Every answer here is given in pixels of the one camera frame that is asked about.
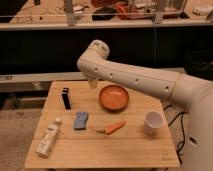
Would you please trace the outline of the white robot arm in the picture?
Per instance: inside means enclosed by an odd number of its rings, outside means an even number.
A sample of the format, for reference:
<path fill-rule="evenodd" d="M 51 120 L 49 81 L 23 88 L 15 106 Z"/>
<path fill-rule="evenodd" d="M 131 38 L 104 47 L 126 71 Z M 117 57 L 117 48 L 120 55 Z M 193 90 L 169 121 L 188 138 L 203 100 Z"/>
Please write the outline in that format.
<path fill-rule="evenodd" d="M 125 86 L 189 113 L 182 171 L 213 171 L 213 81 L 180 72 L 111 62 L 110 49 L 94 40 L 77 66 L 92 87 L 99 79 Z"/>

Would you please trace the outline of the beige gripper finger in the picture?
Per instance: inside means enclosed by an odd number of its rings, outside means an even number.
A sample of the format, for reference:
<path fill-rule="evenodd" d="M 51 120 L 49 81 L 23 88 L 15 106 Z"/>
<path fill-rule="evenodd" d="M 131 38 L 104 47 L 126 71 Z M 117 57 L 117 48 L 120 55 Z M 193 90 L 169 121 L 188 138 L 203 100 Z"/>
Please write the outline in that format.
<path fill-rule="evenodd" d="M 91 89 L 95 89 L 98 86 L 98 79 L 91 79 L 88 83 Z"/>

